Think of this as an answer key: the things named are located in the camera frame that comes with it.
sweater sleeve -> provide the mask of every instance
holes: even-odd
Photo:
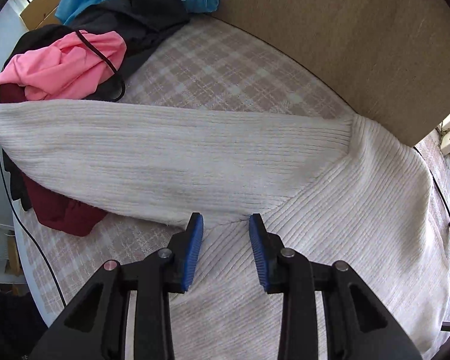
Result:
[[[324,120],[90,100],[0,104],[0,144],[42,186],[166,224],[278,207],[348,152],[353,117]]]

wooden board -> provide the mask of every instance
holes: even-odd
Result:
[[[20,266],[20,257],[18,255],[17,242],[15,237],[7,237],[8,246],[8,261],[10,263],[10,270],[15,276],[19,276],[23,273]]]
[[[214,16],[298,61],[407,145],[450,112],[444,0],[220,0]]]
[[[55,17],[56,8],[51,11],[47,17],[37,26],[37,28],[42,28],[43,26],[46,26],[47,24],[61,24],[60,20],[58,20]]]
[[[20,17],[29,30],[34,30],[56,9],[59,2],[60,0],[32,0]]]

pile of clothes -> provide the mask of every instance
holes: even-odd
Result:
[[[117,101],[124,80],[190,20],[183,0],[104,0],[79,10],[67,25],[47,25],[20,38],[0,73],[0,103]],[[26,211],[33,207],[42,225],[85,236],[105,217],[104,210],[42,187],[5,152],[3,159],[13,200],[20,199]]]

plaid bedspread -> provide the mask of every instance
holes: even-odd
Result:
[[[127,82],[123,103],[321,116],[332,119],[351,108],[305,68],[270,45],[209,16],[196,16],[166,40]],[[450,206],[450,173],[438,149],[437,136],[418,148],[432,169]],[[41,245],[66,301],[109,259],[122,264],[143,259],[167,245],[179,229],[109,214],[85,238],[38,223],[33,210],[21,219]],[[450,247],[447,215],[437,192],[429,224],[440,229]],[[59,314],[60,298],[38,250],[24,235],[33,277],[48,312]],[[450,319],[450,304],[447,317]],[[440,336],[433,354],[447,335]]]

bed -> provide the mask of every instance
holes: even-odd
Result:
[[[22,14],[27,27],[52,23],[58,1],[30,4],[29,13],[34,7],[40,12]],[[326,119],[358,112],[403,143],[416,144],[450,206],[450,171],[438,133],[429,134],[450,112],[450,10],[445,2],[306,0],[306,8],[313,14],[301,14],[300,0],[222,0],[215,17],[195,16],[159,47],[127,81],[121,102]],[[108,214],[90,235],[77,238],[42,226],[33,210],[14,205],[42,246],[66,301],[104,261],[140,260],[179,231]],[[448,217],[436,190],[427,222],[440,232],[450,256]],[[15,230],[27,282],[51,324],[62,309],[59,295],[17,222]],[[450,321],[450,298],[444,319]],[[440,333],[424,358],[431,358],[448,336]]]
[[[270,75],[265,76],[264,71],[269,71]],[[327,119],[353,112],[337,94],[298,63],[246,32],[209,16],[196,16],[166,40],[127,82],[121,102],[276,112]],[[438,133],[432,132],[417,148],[450,205],[450,172],[439,150]],[[140,260],[165,246],[168,238],[179,231],[159,223],[109,214],[90,235],[77,238],[40,225],[33,210],[24,212],[18,202],[15,204],[25,227],[42,245],[66,301],[103,261]],[[447,223],[444,205],[435,191],[428,224],[440,230],[450,252]],[[44,320],[50,324],[62,309],[60,298],[36,247],[19,226],[16,232],[31,292]],[[450,301],[445,316],[450,320]],[[448,335],[440,333],[425,358],[431,357]]]

